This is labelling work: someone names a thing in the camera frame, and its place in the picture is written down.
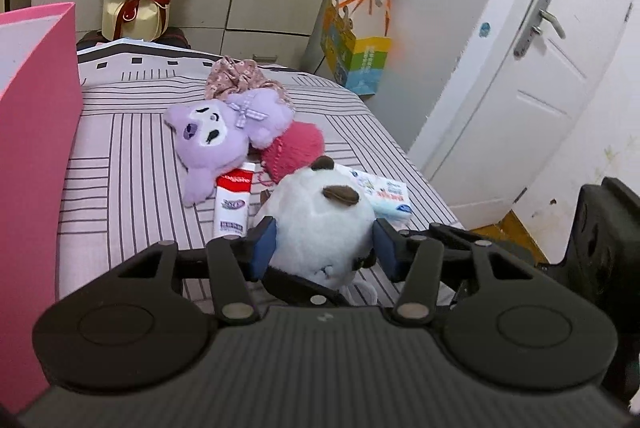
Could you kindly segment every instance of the door frame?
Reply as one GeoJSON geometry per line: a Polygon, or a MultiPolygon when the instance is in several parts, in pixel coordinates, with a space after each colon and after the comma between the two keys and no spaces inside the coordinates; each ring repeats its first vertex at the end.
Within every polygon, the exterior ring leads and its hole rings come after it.
{"type": "Polygon", "coordinates": [[[432,178],[462,136],[505,59],[513,53],[534,0],[489,0],[438,103],[411,146],[408,156],[432,178]],[[480,36],[488,22],[489,37],[480,36]]]}

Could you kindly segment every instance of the purple bow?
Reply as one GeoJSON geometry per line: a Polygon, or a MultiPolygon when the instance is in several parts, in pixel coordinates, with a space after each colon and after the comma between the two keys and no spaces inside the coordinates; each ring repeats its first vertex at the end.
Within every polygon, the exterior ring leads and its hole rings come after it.
{"type": "Polygon", "coordinates": [[[265,118],[268,118],[268,114],[264,114],[263,112],[258,112],[257,110],[253,110],[249,108],[251,104],[251,100],[254,98],[253,94],[248,94],[244,99],[242,104],[232,103],[227,101],[229,107],[238,112],[238,119],[236,119],[236,127],[244,128],[246,125],[247,118],[255,119],[255,121],[262,121],[265,118]]]}

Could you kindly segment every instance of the pink cardboard panel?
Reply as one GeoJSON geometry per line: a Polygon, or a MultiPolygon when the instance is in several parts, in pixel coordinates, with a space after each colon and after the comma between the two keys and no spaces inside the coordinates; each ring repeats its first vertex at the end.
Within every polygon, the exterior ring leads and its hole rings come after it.
{"type": "Polygon", "coordinates": [[[82,92],[73,4],[0,14],[0,25],[57,14],[0,94],[0,402],[13,412],[47,385],[31,329],[56,299],[58,214],[82,92]]]}

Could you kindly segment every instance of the tissue packet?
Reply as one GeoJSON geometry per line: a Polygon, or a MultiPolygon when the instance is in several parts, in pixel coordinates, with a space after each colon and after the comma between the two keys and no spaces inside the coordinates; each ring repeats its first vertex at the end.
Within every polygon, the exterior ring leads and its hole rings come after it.
{"type": "Polygon", "coordinates": [[[412,209],[409,188],[405,183],[361,172],[340,164],[338,172],[351,178],[369,199],[378,218],[386,218],[394,226],[406,227],[411,221],[412,209]]]}

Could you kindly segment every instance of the red ribbon bow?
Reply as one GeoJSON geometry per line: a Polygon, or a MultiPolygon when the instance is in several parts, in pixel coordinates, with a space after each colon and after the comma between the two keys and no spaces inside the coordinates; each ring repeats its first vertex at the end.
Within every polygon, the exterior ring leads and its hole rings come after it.
{"type": "MultiPolygon", "coordinates": [[[[159,9],[160,12],[160,29],[164,30],[164,24],[166,23],[166,8],[169,5],[171,0],[151,0],[154,2],[159,9]]],[[[117,40],[122,35],[122,25],[125,22],[133,22],[138,16],[138,6],[140,5],[140,0],[125,0],[124,4],[118,11],[118,16],[116,17],[116,27],[113,31],[113,39],[117,40]]]]}

